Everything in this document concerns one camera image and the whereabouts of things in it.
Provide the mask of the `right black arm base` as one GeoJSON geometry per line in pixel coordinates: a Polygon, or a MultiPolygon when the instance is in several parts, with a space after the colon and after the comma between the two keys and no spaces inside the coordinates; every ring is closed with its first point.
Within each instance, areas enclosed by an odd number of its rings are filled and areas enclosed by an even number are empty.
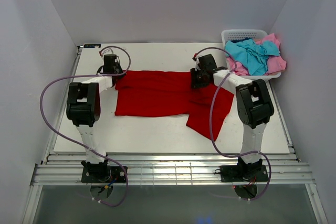
{"type": "Polygon", "coordinates": [[[214,174],[220,175],[221,182],[267,182],[269,179],[265,165],[248,172],[238,166],[223,165],[215,169],[214,174]]]}

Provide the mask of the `red t shirt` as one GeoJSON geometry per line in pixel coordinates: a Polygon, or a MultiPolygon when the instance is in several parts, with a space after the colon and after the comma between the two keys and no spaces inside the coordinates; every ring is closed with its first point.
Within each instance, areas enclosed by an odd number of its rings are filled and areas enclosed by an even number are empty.
{"type": "Polygon", "coordinates": [[[210,139],[218,138],[234,96],[217,87],[191,88],[190,72],[131,71],[120,79],[116,116],[163,117],[187,114],[186,125],[210,139]]]}

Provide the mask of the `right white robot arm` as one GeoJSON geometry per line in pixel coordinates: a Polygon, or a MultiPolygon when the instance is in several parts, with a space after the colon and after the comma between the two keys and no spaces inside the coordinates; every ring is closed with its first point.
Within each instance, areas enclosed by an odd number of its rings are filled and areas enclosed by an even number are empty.
{"type": "Polygon", "coordinates": [[[218,94],[225,90],[236,98],[238,117],[243,124],[243,142],[236,155],[236,165],[223,165],[217,170],[222,182],[266,182],[269,178],[261,144],[264,130],[274,114],[267,85],[264,80],[242,78],[225,67],[218,67],[211,54],[194,55],[195,68],[191,69],[192,88],[214,84],[218,94]]]}

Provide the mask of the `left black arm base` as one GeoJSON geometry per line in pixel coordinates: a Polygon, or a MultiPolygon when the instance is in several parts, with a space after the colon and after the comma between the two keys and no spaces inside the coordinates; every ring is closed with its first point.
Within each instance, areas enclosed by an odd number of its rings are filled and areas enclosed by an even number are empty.
{"type": "Polygon", "coordinates": [[[81,182],[86,184],[92,183],[125,183],[125,175],[127,173],[127,167],[122,169],[120,166],[103,166],[94,165],[83,168],[81,182]]]}

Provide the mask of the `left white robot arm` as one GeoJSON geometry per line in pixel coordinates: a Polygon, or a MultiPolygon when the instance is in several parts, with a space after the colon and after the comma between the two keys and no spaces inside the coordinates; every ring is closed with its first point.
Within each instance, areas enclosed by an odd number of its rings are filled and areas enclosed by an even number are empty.
{"type": "Polygon", "coordinates": [[[101,115],[100,94],[115,86],[123,73],[119,57],[107,54],[103,57],[99,76],[84,82],[72,82],[68,88],[66,116],[78,130],[86,148],[84,181],[88,178],[94,182],[107,182],[112,176],[106,151],[95,137],[95,123],[101,115]]]}

